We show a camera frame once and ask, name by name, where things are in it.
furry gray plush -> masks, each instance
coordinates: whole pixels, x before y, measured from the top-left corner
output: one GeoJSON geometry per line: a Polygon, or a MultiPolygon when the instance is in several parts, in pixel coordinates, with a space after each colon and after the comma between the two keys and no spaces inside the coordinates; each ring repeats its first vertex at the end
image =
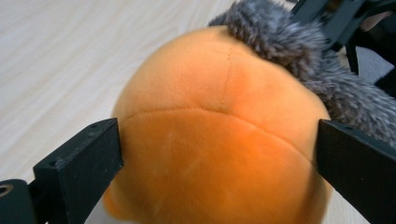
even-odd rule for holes
{"type": "Polygon", "coordinates": [[[301,25],[291,17],[271,0],[242,0],[209,25],[226,25],[260,57],[287,68],[318,95],[332,120],[396,148],[396,101],[345,69],[335,52],[325,50],[318,22],[301,25]]]}

table surface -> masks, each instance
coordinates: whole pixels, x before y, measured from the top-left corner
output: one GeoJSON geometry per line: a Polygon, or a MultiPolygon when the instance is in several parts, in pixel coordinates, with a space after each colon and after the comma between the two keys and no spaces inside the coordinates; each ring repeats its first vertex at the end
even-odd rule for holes
{"type": "MultiPolygon", "coordinates": [[[[150,53],[205,27],[231,3],[0,1],[0,180],[31,182],[37,162],[110,118],[125,82],[150,53]]],[[[99,203],[87,223],[119,222],[99,203]]],[[[367,221],[335,192],[323,223],[367,221]]]]}

orange fabric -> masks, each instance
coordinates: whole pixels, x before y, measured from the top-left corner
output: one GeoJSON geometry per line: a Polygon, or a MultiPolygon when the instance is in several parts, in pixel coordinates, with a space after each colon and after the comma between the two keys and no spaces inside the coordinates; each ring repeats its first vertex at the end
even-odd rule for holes
{"type": "Polygon", "coordinates": [[[319,223],[319,98],[225,27],[175,39],[115,107],[125,166],[107,211],[142,223],[319,223]]]}

plush toy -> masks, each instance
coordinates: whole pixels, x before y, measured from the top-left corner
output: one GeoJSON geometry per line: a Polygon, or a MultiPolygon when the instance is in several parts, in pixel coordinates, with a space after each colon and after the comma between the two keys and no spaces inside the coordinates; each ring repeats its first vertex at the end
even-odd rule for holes
{"type": "Polygon", "coordinates": [[[395,103],[323,51],[319,25],[269,0],[210,25],[160,48],[123,90],[124,167],[106,210],[141,223],[319,223],[331,187],[316,170],[318,120],[395,146],[395,103]]]}

seam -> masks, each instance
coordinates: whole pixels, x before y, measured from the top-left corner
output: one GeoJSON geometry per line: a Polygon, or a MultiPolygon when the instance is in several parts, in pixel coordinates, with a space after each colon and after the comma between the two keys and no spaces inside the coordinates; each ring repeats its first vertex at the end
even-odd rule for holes
{"type": "Polygon", "coordinates": [[[233,54],[233,49],[235,49],[236,45],[232,45],[229,49],[229,52],[227,54],[227,62],[228,62],[228,69],[227,69],[227,78],[225,79],[224,82],[224,88],[222,91],[222,95],[221,95],[221,101],[223,102],[223,104],[225,105],[225,93],[228,89],[228,83],[230,82],[231,79],[231,67],[232,67],[232,63],[231,63],[231,55],[233,54]]]}
{"type": "Polygon", "coordinates": [[[284,138],[281,138],[281,137],[279,137],[279,136],[276,136],[276,135],[274,135],[274,134],[272,134],[272,133],[268,133],[268,132],[265,131],[263,128],[257,126],[256,124],[254,124],[254,123],[252,123],[252,122],[250,122],[250,121],[248,121],[248,120],[239,118],[239,117],[237,117],[236,115],[221,113],[221,112],[216,111],[216,110],[203,109],[203,108],[199,108],[199,107],[179,107],[179,108],[170,108],[170,109],[155,109],[155,110],[150,110],[150,111],[143,111],[143,112],[140,112],[140,113],[138,113],[138,114],[134,114],[134,115],[132,115],[132,116],[129,116],[129,117],[125,118],[125,120],[124,120],[123,122],[125,122],[125,121],[127,121],[127,120],[129,120],[129,119],[133,119],[134,117],[140,116],[140,115],[154,114],[154,113],[161,113],[161,112],[172,112],[172,111],[180,111],[180,110],[201,110],[201,111],[205,111],[205,112],[209,112],[209,113],[215,113],[215,114],[221,114],[221,115],[229,116],[229,117],[232,117],[232,118],[234,118],[234,119],[238,119],[238,120],[240,120],[240,121],[243,121],[243,122],[245,122],[246,124],[249,124],[249,125],[253,126],[253,127],[256,128],[257,130],[259,130],[261,133],[265,133],[265,134],[271,135],[271,136],[273,136],[274,138],[283,141],[285,144],[289,145],[290,147],[295,148],[295,149],[298,151],[298,154],[300,154],[300,156],[302,156],[302,157],[303,157],[307,162],[309,162],[313,167],[317,167],[317,166],[315,165],[315,163],[312,162],[311,160],[309,160],[309,159],[305,156],[305,154],[304,154],[303,152],[301,152],[301,151],[297,148],[297,146],[295,146],[292,142],[290,142],[290,141],[288,141],[288,140],[286,140],[286,139],[284,139],[284,138]]]}

